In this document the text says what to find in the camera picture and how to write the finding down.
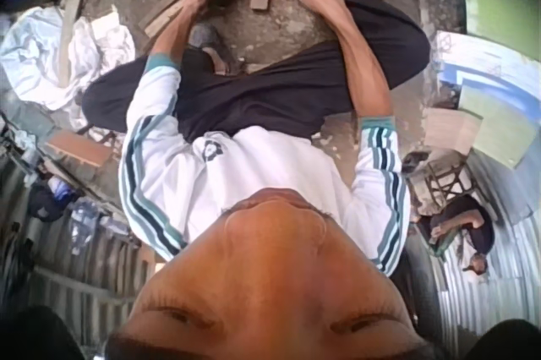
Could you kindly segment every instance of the black pants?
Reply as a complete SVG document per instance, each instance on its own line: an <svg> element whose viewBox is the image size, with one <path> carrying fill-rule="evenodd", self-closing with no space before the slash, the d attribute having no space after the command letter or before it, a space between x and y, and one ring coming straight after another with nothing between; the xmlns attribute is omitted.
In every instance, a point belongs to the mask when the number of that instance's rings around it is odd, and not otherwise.
<svg viewBox="0 0 541 360"><path fill-rule="evenodd" d="M378 0L346 3L390 88L426 67L429 41L403 12ZM88 88L82 107L90 123L126 132L126 112L145 63L143 57L120 66ZM320 131L325 116L352 110L337 41L312 46L248 76L214 75L210 57L199 49L187 49L181 67L177 117L187 141L214 130L234 135L254 125L309 138Z"/></svg>

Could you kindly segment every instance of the man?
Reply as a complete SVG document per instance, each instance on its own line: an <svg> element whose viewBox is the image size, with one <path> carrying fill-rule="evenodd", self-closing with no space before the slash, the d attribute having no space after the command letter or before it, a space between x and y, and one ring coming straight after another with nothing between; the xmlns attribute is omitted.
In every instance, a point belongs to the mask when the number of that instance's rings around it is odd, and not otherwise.
<svg viewBox="0 0 541 360"><path fill-rule="evenodd" d="M421 215L418 227L436 255L442 255L456 235L462 271L483 275L489 268L487 254L494 246L495 232L489 212L472 196L453 199L438 214ZM479 281L468 277L470 281Z"/></svg>
<svg viewBox="0 0 541 360"><path fill-rule="evenodd" d="M110 339L109 358L432 355L386 277L409 219L389 88L426 66L426 36L376 0L301 0L338 42L216 77L178 66L201 56L186 42L205 1L184 0L142 78L136 62L85 100L94 120L114 123L132 91L123 207L135 234L171 260ZM116 112L100 116L107 99ZM352 107L363 122L350 190L309 137Z"/></svg>

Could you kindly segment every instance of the dirt ground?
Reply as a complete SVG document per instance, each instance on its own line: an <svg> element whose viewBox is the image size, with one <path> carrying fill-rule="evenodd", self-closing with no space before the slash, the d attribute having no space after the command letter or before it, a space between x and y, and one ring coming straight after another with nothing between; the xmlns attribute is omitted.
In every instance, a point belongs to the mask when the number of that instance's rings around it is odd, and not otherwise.
<svg viewBox="0 0 541 360"><path fill-rule="evenodd" d="M138 51L148 41L139 21L159 0L86 0L83 15L89 19L108 14L114 6L134 37ZM386 0L418 22L429 37L438 29L460 30L456 0ZM332 39L325 23L304 9L298 0L270 0L267 12L256 13L249 0L215 0L206 18L223 35L237 58L252 67L280 61L320 41ZM423 74L392 91L401 141L401 154L417 149L424 137L423 109L434 99L435 74ZM357 129L349 114L329 117L314 145L333 157L342 177L352 181L357 160Z"/></svg>

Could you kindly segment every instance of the white cloth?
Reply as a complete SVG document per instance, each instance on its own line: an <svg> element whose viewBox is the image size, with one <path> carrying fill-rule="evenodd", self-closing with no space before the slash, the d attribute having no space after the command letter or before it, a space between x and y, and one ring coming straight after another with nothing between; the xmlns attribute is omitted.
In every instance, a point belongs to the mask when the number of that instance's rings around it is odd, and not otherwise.
<svg viewBox="0 0 541 360"><path fill-rule="evenodd" d="M135 58L134 42L127 28L116 27L116 33L110 32L96 42L92 26L85 18L79 18L68 48L70 82L68 87L60 88L62 22L59 8L30 9L11 27L0 46L0 63L17 96L53 111L67 106L108 69Z"/></svg>
<svg viewBox="0 0 541 360"><path fill-rule="evenodd" d="M171 259L238 201L262 188L290 188L330 213L382 272L392 273L410 209L394 127L363 129L352 189L306 139L251 127L232 138L207 133L190 145L171 116L180 74L170 65L156 67L150 58L153 68L128 109L120 194L136 236Z"/></svg>

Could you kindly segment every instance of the foot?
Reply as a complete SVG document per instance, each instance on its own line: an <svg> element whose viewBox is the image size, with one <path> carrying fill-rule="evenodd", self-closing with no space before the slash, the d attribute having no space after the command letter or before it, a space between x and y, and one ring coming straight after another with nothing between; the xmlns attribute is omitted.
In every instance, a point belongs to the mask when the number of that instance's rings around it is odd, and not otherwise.
<svg viewBox="0 0 541 360"><path fill-rule="evenodd" d="M201 49L212 58L215 74L235 74L235 59L211 24L206 22L196 24L190 32L188 44Z"/></svg>

